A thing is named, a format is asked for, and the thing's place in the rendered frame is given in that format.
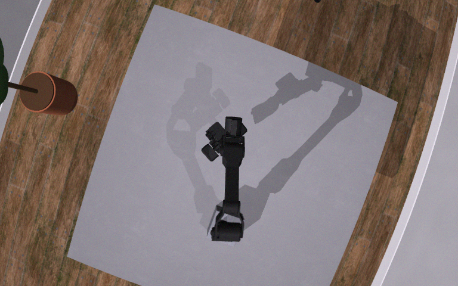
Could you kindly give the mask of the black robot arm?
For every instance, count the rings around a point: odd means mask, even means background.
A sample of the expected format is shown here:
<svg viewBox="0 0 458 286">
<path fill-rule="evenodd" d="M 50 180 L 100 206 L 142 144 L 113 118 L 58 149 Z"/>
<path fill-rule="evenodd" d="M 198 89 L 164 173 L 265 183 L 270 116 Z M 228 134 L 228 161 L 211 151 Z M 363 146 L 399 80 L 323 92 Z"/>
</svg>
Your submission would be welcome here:
<svg viewBox="0 0 458 286">
<path fill-rule="evenodd" d="M 225 199 L 222 210 L 216 216 L 216 226 L 211 230 L 212 241 L 239 242 L 243 238 L 244 221 L 239 214 L 239 167 L 245 156 L 245 137 L 241 136 L 241 129 L 242 118 L 228 116 L 225 117 L 225 129 L 216 122 L 206 131 L 210 141 L 219 143 L 219 153 L 225 167 Z M 238 213 L 241 223 L 221 220 L 224 213 Z"/>
</svg>

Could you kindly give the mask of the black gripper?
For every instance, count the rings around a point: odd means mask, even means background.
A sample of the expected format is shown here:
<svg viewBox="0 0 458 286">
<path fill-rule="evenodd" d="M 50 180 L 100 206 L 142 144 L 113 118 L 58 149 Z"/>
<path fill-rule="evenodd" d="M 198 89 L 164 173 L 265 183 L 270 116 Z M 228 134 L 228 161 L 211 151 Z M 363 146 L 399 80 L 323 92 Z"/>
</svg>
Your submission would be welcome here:
<svg viewBox="0 0 458 286">
<path fill-rule="evenodd" d="M 243 136 L 245 133 L 247 132 L 247 129 L 246 127 L 244 126 L 244 124 L 242 124 L 242 129 L 241 129 L 241 136 Z M 219 155 L 217 153 L 219 153 L 219 143 L 216 143 L 215 141 L 211 140 L 210 142 L 210 145 L 209 144 L 206 144 L 203 148 L 202 148 L 202 153 L 210 160 L 210 161 L 214 161 Z M 212 146 L 212 147 L 211 147 Z M 216 152 L 217 153 L 216 153 Z"/>
</svg>

